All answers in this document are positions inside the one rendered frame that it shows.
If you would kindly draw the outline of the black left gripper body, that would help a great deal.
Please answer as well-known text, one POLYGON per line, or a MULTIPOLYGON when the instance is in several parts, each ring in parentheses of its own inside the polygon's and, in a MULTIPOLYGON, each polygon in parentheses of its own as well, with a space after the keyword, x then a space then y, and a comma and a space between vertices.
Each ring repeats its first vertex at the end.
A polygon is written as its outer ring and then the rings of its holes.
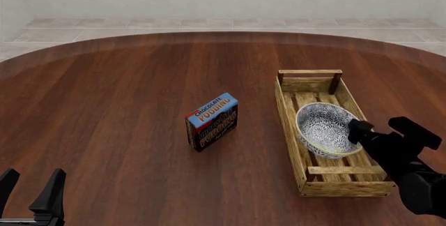
POLYGON ((34 219, 0 219, 0 226, 64 226, 64 219, 52 218, 49 221, 34 219))

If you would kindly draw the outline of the black white patterned bowl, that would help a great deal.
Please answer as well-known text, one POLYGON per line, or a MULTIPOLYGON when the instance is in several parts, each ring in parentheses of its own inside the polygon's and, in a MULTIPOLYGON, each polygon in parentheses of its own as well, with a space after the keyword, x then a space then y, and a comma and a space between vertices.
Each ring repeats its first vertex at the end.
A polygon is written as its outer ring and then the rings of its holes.
POLYGON ((356 118, 334 104, 306 104, 295 117, 298 138, 309 151, 323 158, 336 159, 356 154, 362 150, 362 145, 348 140, 348 124, 356 118))

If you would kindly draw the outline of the wooden slat tray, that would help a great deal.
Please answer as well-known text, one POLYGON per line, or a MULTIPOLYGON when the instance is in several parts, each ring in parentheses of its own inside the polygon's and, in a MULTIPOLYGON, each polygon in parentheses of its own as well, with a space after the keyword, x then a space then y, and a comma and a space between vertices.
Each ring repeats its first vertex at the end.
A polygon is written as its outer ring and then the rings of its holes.
POLYGON ((341 76, 341 70, 279 70, 275 78, 277 109, 300 195, 388 196, 394 182, 364 151, 329 159, 317 156, 300 141, 296 114, 306 104, 335 104, 359 120, 366 119, 341 76))

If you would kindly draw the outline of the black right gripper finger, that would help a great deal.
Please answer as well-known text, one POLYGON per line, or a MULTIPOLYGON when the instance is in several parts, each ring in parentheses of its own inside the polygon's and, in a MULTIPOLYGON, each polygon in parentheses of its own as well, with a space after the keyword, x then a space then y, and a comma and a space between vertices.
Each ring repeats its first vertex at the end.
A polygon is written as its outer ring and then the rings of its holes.
POLYGON ((359 121, 357 119, 352 119, 348 123, 348 140, 352 144, 358 144, 366 139, 371 133, 374 125, 368 121, 359 121))

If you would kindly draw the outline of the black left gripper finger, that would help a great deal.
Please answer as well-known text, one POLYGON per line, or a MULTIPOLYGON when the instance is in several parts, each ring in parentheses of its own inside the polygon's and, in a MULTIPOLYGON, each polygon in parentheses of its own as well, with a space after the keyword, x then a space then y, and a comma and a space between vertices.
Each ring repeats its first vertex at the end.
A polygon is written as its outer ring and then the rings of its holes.
POLYGON ((62 169, 55 169, 43 191, 29 206, 34 220, 50 220, 64 218, 63 189, 66 173, 62 169))
POLYGON ((0 176, 0 215, 3 215, 6 202, 8 201, 8 198, 16 183, 18 182, 19 177, 20 173, 14 169, 7 169, 0 176))

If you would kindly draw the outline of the chocolate pudding box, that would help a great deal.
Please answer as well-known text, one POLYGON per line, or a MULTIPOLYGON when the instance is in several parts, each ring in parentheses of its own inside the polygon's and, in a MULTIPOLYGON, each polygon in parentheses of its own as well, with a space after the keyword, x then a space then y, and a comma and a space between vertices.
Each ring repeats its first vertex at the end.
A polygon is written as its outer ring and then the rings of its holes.
POLYGON ((197 152, 233 130, 238 123, 238 100, 223 93, 185 117, 190 146, 197 152))

